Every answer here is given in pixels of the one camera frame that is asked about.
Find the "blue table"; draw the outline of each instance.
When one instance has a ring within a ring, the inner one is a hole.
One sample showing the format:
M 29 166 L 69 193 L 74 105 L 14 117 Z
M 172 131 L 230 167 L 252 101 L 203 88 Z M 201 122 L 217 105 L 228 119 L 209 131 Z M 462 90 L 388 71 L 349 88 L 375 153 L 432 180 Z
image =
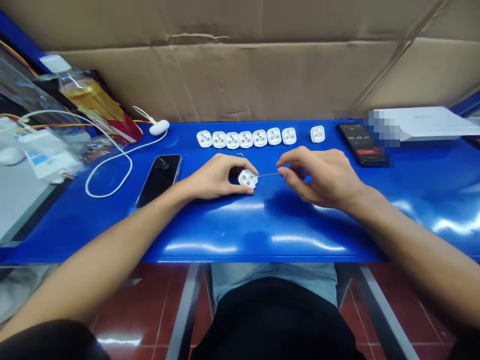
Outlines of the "blue table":
M 349 120 L 175 123 L 158 144 L 131 154 L 133 170 L 113 196 L 85 194 L 81 174 L 16 248 L 0 248 L 1 264 L 60 263 L 91 239 L 133 213 L 139 192 L 158 155 L 181 154 L 180 179 L 215 153 L 242 152 L 260 174 L 277 172 L 280 155 L 299 145 L 312 150 L 337 148 L 350 158 L 360 178 L 395 206 L 452 245 L 480 259 L 480 152 L 463 139 L 449 146 L 402 149 L 392 168 L 357 165 L 337 132 Z M 323 125 L 326 140 L 313 144 L 310 129 Z M 295 145 L 230 150 L 200 148 L 201 130 L 240 132 L 295 127 Z M 145 131 L 142 143 L 154 140 Z M 114 189 L 128 169 L 124 158 L 95 174 L 94 194 Z M 197 201 L 183 209 L 155 240 L 144 262 L 374 262 L 385 256 L 346 214 L 303 202 L 280 176 L 259 179 L 254 196 Z

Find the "white charging cable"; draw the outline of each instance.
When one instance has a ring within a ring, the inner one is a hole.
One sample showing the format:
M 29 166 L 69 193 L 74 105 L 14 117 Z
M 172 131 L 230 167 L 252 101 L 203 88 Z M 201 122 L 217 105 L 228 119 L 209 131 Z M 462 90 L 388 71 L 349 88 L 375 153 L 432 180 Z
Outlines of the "white charging cable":
M 146 117 L 148 120 L 150 120 L 151 122 L 153 121 L 153 118 L 148 115 L 145 111 L 143 111 L 142 109 L 134 106 L 135 110 L 137 110 L 142 116 Z M 67 115 L 75 115 L 75 117 L 77 118 L 80 118 L 80 119 L 83 119 L 85 120 L 86 122 L 94 125 L 97 129 L 99 129 L 107 138 L 110 139 L 110 141 L 113 143 L 113 145 L 116 146 L 116 148 L 120 151 L 120 154 L 118 155 L 115 155 L 115 156 L 112 156 L 106 160 L 103 160 L 101 163 L 99 163 L 97 166 L 95 166 L 95 168 L 92 170 L 92 172 L 90 173 L 90 175 L 88 176 L 88 178 L 86 179 L 86 183 L 85 183 L 85 192 L 87 193 L 87 195 L 91 196 L 92 198 L 107 198 L 109 197 L 110 195 L 113 195 L 115 194 L 121 187 L 122 185 L 125 183 L 125 181 L 127 180 L 127 178 L 129 177 L 130 173 L 132 172 L 132 168 L 134 167 L 134 162 L 132 161 L 132 159 L 130 158 L 130 156 L 128 156 L 127 154 L 130 154 L 131 152 L 134 152 L 135 150 L 138 150 L 140 148 L 144 148 L 146 146 L 149 146 L 149 145 L 152 145 L 152 144 L 155 144 L 155 143 L 158 143 L 160 140 L 163 140 L 163 138 L 165 136 L 167 136 L 167 133 L 168 133 L 168 130 L 165 130 L 165 134 L 163 134 L 163 136 L 155 141 L 152 141 L 152 142 L 149 142 L 149 143 L 146 143 L 144 145 L 140 145 L 140 146 L 137 146 L 136 148 L 132 149 L 132 150 L 129 150 L 129 151 L 123 151 L 123 149 L 118 146 L 118 144 L 99 126 L 97 126 L 97 124 L 95 124 L 93 121 L 91 121 L 90 119 L 84 117 L 84 116 L 80 116 L 80 115 L 77 115 L 77 114 L 72 114 L 71 112 L 69 111 L 63 111 L 63 110 L 38 110 L 38 111 L 33 111 L 33 112 L 30 112 L 26 115 L 23 115 L 20 119 L 18 119 L 18 123 L 20 125 L 22 125 L 25 129 L 29 130 L 30 132 L 35 132 L 36 130 L 33 129 L 32 127 L 30 127 L 29 125 L 25 124 L 24 121 L 28 120 L 28 118 L 34 116 L 34 115 L 38 115 L 38 114 L 44 114 L 44 113 L 60 113 L 60 114 L 67 114 Z M 113 160 L 113 159 L 116 159 L 118 157 L 121 157 L 121 156 L 125 156 L 128 161 L 130 162 L 130 168 L 128 169 L 126 175 L 123 177 L 123 180 L 120 182 L 120 184 L 116 187 L 115 190 L 113 190 L 112 192 L 108 193 L 107 195 L 93 195 L 90 190 L 89 190 L 89 184 L 90 184 L 90 180 L 92 179 L 92 177 L 94 176 L 95 172 L 98 170 L 99 167 L 101 167 L 103 164 L 109 162 L 110 160 Z

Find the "phone screen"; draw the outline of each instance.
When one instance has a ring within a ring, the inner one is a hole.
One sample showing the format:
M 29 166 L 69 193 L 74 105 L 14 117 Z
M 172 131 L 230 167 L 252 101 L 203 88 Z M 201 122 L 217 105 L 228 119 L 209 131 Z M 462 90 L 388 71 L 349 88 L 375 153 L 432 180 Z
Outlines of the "phone screen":
M 388 156 L 383 149 L 375 146 L 374 140 L 361 124 L 340 124 L 338 128 L 361 166 L 383 166 L 386 163 Z
M 181 164 L 180 155 L 157 156 L 138 197 L 136 207 L 138 209 L 144 207 L 167 191 L 178 180 Z

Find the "red tile floor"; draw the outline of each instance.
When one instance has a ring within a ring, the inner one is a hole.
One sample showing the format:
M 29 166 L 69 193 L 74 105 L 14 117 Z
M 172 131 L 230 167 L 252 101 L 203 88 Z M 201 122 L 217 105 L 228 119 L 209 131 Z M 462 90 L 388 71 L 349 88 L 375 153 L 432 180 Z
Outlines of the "red tile floor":
M 420 360 L 446 360 L 455 337 L 410 290 L 390 264 L 368 264 Z M 96 314 L 90 328 L 112 360 L 164 360 L 177 315 L 188 264 L 140 264 L 132 278 L 142 280 L 120 289 Z M 367 360 L 386 359 L 355 283 L 340 313 Z M 203 279 L 191 349 L 212 323 Z

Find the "light blue jeans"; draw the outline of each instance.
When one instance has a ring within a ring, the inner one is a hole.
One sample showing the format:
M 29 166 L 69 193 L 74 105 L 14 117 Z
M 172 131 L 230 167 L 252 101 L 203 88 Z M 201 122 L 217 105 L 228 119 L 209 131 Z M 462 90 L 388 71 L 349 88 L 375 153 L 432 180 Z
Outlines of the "light blue jeans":
M 230 290 L 253 280 L 273 277 L 300 285 L 338 307 L 337 272 L 333 262 L 214 262 L 211 277 L 216 304 Z

